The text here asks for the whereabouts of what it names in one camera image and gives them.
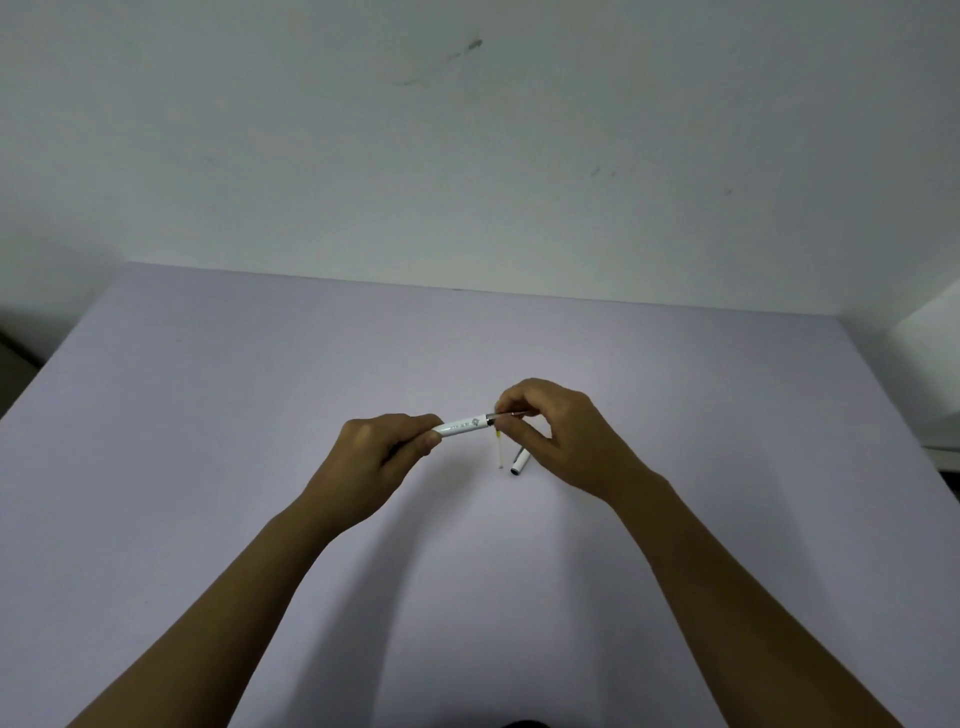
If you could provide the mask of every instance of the pen barrel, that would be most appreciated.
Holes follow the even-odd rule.
[[[472,432],[475,429],[483,429],[489,426],[487,415],[479,415],[465,420],[457,420],[453,423],[437,425],[433,428],[433,431],[439,432],[441,437],[449,437],[450,435],[459,435],[461,432]]]

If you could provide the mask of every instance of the wall stain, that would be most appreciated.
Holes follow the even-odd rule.
[[[477,38],[476,40],[472,41],[464,50],[462,50],[462,51],[457,51],[456,53],[451,53],[449,56],[447,56],[446,58],[444,58],[442,61],[440,61],[440,62],[437,63],[436,65],[433,65],[433,66],[427,68],[424,73],[420,74],[420,75],[417,76],[416,78],[408,79],[407,81],[398,81],[398,82],[395,82],[394,85],[414,85],[414,84],[421,84],[421,83],[423,83],[424,81],[426,81],[427,78],[429,78],[430,76],[433,76],[435,73],[437,73],[438,71],[442,70],[442,69],[444,68],[444,66],[450,64],[451,62],[455,61],[456,59],[459,59],[461,56],[465,56],[465,55],[466,55],[467,53],[469,53],[470,51],[476,50],[476,49],[479,48],[481,45],[483,45],[483,40],[481,40],[480,38]]]

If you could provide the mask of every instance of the white pen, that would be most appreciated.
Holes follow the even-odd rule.
[[[477,415],[476,417],[467,417],[465,420],[457,420],[454,423],[443,423],[433,428],[434,432],[439,432],[441,437],[450,435],[459,435],[461,432],[472,432],[475,429],[485,429],[490,427],[498,417],[511,415],[513,417],[533,416],[536,412],[492,412],[489,415]]]

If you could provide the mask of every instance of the pen cap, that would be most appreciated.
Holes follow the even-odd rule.
[[[516,460],[514,460],[514,464],[510,466],[510,472],[514,475],[520,475],[520,472],[523,470],[523,467],[527,464],[529,459],[530,450],[527,448],[521,448],[520,452],[516,454]]]

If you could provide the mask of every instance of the white table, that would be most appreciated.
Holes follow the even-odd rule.
[[[960,722],[960,507],[831,319],[134,264],[0,422],[0,724],[77,713],[344,420],[524,376],[589,392],[908,726]],[[472,433],[321,556],[233,724],[521,717],[722,725],[613,514]]]

